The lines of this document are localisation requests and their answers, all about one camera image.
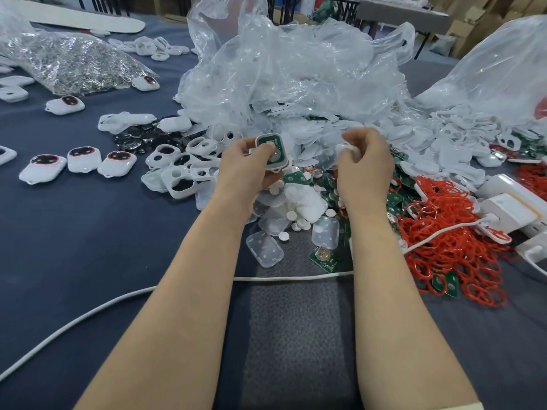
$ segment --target hand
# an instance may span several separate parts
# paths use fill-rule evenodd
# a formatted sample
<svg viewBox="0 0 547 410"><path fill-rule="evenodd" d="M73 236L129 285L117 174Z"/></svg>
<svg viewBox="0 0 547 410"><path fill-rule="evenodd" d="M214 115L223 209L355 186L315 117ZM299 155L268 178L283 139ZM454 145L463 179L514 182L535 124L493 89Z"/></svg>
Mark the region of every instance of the hand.
<svg viewBox="0 0 547 410"><path fill-rule="evenodd" d="M345 149L338 158L338 192L348 212L386 212L394 162L386 140L373 128L357 128L342 137L361 151L355 160Z"/></svg>
<svg viewBox="0 0 547 410"><path fill-rule="evenodd" d="M250 216L255 196L283 177L283 172L266 171L266 163L274 154L273 143L261 144L253 153L255 138L243 138L222 153L221 168L215 194L243 207Z"/></svg>

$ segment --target person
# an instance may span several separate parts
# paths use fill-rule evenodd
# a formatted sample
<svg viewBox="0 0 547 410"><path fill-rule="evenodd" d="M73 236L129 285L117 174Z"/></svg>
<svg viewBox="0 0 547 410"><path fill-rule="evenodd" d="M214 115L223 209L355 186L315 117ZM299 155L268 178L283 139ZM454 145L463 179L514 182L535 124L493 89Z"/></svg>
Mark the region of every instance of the person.
<svg viewBox="0 0 547 410"><path fill-rule="evenodd" d="M373 129L343 135L361 151L338 159L338 191L351 221L356 359L367 410L482 409L465 372L416 290L386 216L393 158ZM254 138L223 153L215 192L157 289L75 410L211 409L232 279L256 194L275 147Z"/></svg>

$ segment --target clear plastic bag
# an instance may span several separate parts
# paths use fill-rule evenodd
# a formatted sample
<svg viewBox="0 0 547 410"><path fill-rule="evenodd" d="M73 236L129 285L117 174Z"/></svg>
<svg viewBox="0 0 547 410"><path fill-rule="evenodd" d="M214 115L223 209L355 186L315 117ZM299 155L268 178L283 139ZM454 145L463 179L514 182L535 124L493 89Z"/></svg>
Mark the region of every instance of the clear plastic bag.
<svg viewBox="0 0 547 410"><path fill-rule="evenodd" d="M200 63L182 76L177 101L194 121L246 126L250 104L263 110L273 101L298 105L293 116L367 120L405 91L398 65L411 57L412 25L372 41L333 19L275 26L266 11L266 0L199 0L189 12Z"/></svg>
<svg viewBox="0 0 547 410"><path fill-rule="evenodd" d="M434 109L468 103L507 125L537 117L547 97L547 16L510 21L416 99Z"/></svg>
<svg viewBox="0 0 547 410"><path fill-rule="evenodd" d="M0 0L0 52L55 95L84 96L157 76L131 56L83 33L40 32Z"/></svg>

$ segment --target person's right arm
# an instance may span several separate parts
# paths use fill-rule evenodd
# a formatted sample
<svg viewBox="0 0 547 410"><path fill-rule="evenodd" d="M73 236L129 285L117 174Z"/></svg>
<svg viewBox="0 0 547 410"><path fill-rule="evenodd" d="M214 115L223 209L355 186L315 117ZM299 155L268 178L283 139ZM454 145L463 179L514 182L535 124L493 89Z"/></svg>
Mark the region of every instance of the person's right arm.
<svg viewBox="0 0 547 410"><path fill-rule="evenodd" d="M478 402L454 353L420 298L386 215L393 172L373 129L343 134L338 191L351 221L357 375L367 410L429 410Z"/></svg>

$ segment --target stack of cardboard boxes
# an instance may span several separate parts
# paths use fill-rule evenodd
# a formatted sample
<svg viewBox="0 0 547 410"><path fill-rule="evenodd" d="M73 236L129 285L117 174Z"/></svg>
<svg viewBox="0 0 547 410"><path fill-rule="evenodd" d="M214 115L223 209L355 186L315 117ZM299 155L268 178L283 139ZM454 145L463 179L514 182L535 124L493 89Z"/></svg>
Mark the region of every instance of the stack of cardboard boxes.
<svg viewBox="0 0 547 410"><path fill-rule="evenodd" d="M448 32L456 37L451 56L462 58L504 23L523 16L544 14L547 0L429 0L436 10L452 16Z"/></svg>

